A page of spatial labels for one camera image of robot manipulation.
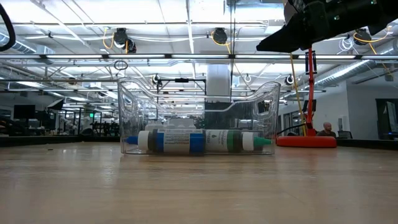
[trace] table surface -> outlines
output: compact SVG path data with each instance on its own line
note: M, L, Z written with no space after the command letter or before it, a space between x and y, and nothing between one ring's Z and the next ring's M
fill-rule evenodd
M398 223L398 153L124 156L117 143L90 142L0 148L0 217L40 224Z

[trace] green bottle cap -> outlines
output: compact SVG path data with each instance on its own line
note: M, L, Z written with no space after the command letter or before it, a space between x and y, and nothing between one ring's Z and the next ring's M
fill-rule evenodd
M253 144L254 144L254 147L259 147L259 146L263 146L263 145L270 145L270 144L272 144L272 141L270 139L254 137Z

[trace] transparent storage container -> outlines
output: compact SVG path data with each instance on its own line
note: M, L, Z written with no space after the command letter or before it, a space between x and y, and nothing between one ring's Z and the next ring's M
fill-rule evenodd
M137 138L135 136L138 136L141 131L151 131L148 135L156 136L152 135L155 130L166 133L179 131L189 133L193 130L195 133L199 133L199 136L200 133L203 133L203 141L206 143L203 143L203 150L199 154L272 155L274 153L279 83L265 83L256 92L244 93L245 95L241 93L234 96L210 96L204 93L177 93L157 93L146 88L137 78L120 78L118 80L121 152L123 154L167 154L166 150L160 152L153 147L142 149L138 144L131 144L131 139ZM218 102L220 99L227 102L220 103ZM179 100L189 101L189 104L179 105ZM218 139L219 143L220 139L223 140L217 136L217 134L221 136L221 133L225 135L230 133L230 136L233 136L228 139L228 144L233 143L233 150L208 147L207 143L213 141L212 139ZM271 141L263 146L253 146L253 143L252 145L249 143L248 146L247 140L244 140L246 141L244 143L242 140L245 136ZM159 143L156 137L148 137L148 144L151 145L153 142ZM171 151L171 154L189 154L189 151L174 149Z

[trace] monitor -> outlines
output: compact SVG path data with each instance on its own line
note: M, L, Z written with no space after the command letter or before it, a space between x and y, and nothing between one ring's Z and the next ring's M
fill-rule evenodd
M14 119L35 118L36 105L14 105Z

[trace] red base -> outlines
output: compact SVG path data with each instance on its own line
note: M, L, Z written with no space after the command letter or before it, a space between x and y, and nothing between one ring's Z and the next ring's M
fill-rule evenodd
M277 146L282 147L312 147L312 148L335 148L337 147L336 139L333 137L321 136L284 136L278 137Z

